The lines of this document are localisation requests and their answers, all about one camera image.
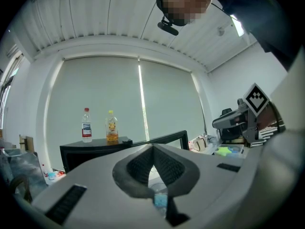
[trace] ceiling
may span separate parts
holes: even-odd
[[[162,16],[155,0],[28,0],[20,11],[37,53],[73,38],[127,36],[181,52],[209,72],[256,41],[252,35],[239,37],[230,17],[214,6],[194,23],[174,26],[176,37],[157,27]],[[223,36],[218,27],[224,28]]]

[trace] orange juice bottle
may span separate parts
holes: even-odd
[[[106,138],[108,142],[118,141],[118,119],[114,117],[113,110],[109,110],[109,116],[106,118]]]

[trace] white wall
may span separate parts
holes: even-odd
[[[20,147],[19,134],[24,130],[25,109],[23,106],[25,86],[30,62],[24,58],[11,83],[9,95],[4,109],[3,138],[5,141]]]
[[[273,54],[265,53],[256,43],[209,73],[218,102],[215,106],[217,115],[226,108],[236,109],[237,99],[242,98],[253,83],[270,97],[286,75],[286,70]]]
[[[203,70],[193,71],[192,77],[203,108],[207,133],[209,135],[216,135],[216,129],[212,127],[212,122],[218,117],[218,103],[212,82]]]

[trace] roller blind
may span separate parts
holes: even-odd
[[[202,135],[203,112],[191,74],[144,60],[140,65],[149,138],[182,130],[189,140]]]
[[[55,81],[47,114],[52,168],[63,169],[60,145],[81,141],[84,108],[90,109],[92,138],[105,138],[105,118],[113,110],[119,136],[145,140],[138,62],[118,57],[65,61]]]

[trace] plastic bottle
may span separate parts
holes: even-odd
[[[48,175],[48,172],[47,172],[47,170],[46,170],[46,167],[44,166],[44,164],[42,164],[42,173],[43,173],[43,176],[44,177],[48,177],[49,175]]]
[[[109,110],[109,116],[106,118],[106,138],[108,142],[118,141],[118,120],[113,116],[113,110]]]
[[[85,108],[85,114],[82,117],[81,124],[82,141],[84,143],[92,142],[91,118],[89,108]]]

